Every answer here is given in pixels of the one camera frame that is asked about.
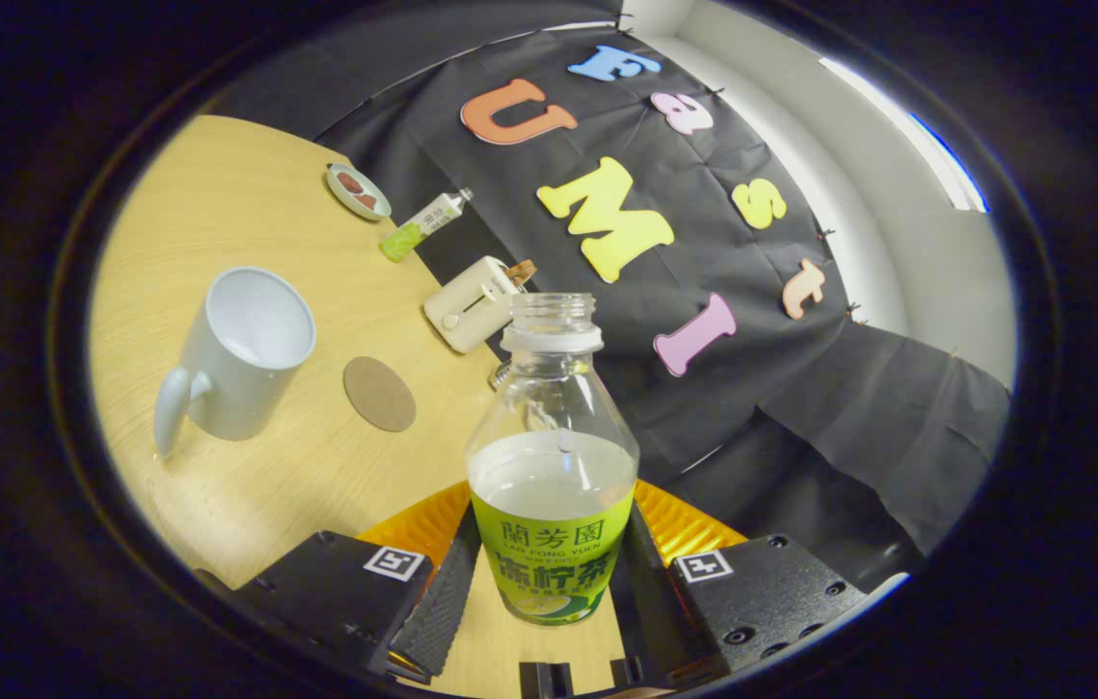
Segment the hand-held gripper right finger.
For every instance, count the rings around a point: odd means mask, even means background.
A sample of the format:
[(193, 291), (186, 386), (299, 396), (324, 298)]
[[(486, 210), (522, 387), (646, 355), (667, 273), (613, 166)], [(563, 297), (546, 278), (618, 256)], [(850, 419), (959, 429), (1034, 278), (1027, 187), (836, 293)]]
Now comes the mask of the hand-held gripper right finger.
[(865, 594), (788, 535), (740, 535), (638, 482), (616, 574), (624, 680), (701, 685), (766, 667), (860, 610)]

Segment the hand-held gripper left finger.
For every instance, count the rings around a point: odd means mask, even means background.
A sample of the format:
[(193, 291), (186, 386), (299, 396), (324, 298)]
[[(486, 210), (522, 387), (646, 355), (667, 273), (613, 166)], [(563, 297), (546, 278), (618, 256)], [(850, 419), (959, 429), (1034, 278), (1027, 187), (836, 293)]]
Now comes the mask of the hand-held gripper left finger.
[(472, 492), (442, 488), (361, 535), (321, 530), (237, 588), (195, 577), (289, 647), (339, 672), (441, 676), (481, 552)]

